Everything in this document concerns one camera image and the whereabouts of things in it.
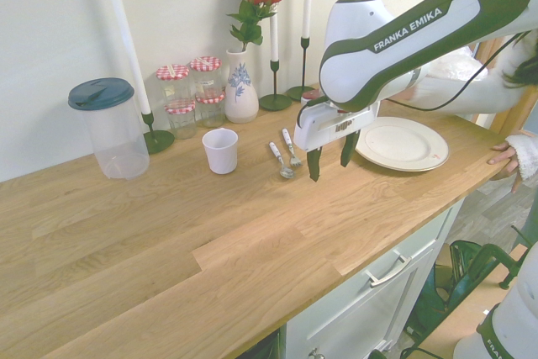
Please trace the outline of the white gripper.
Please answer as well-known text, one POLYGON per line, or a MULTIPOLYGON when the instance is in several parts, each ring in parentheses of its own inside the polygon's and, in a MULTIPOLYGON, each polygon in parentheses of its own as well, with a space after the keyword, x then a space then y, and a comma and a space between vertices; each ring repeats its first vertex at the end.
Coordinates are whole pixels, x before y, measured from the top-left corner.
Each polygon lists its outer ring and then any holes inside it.
POLYGON ((304 106, 298 114, 293 142, 299 149, 307 151, 309 177, 315 182, 319 180, 322 146, 343 137, 345 144, 340 164, 347 167, 356 149, 360 130, 373 121, 373 104, 358 112, 343 112, 329 102, 304 106))

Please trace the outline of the person's left hand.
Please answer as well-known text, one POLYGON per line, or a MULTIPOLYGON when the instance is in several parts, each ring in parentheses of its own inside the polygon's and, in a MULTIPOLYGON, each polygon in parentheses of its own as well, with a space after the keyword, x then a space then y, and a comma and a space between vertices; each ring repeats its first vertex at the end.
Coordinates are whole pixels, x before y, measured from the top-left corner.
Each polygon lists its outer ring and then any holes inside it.
POLYGON ((508 142, 495 145, 493 151, 498 154, 487 161, 490 166, 501 165, 499 172, 491 177, 492 181, 500 181, 506 178, 514 177, 511 193, 516 193, 523 182, 520 175, 520 164, 517 152, 508 142))

